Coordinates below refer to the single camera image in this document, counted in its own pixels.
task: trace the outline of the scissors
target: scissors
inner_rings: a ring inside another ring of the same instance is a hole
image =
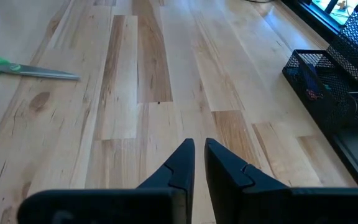
[[[0,73],[42,77],[42,78],[59,78],[59,79],[67,79],[67,80],[80,79],[78,75],[72,73],[33,67],[28,65],[19,65],[16,63],[11,63],[8,60],[3,59],[1,57],[0,57]]]

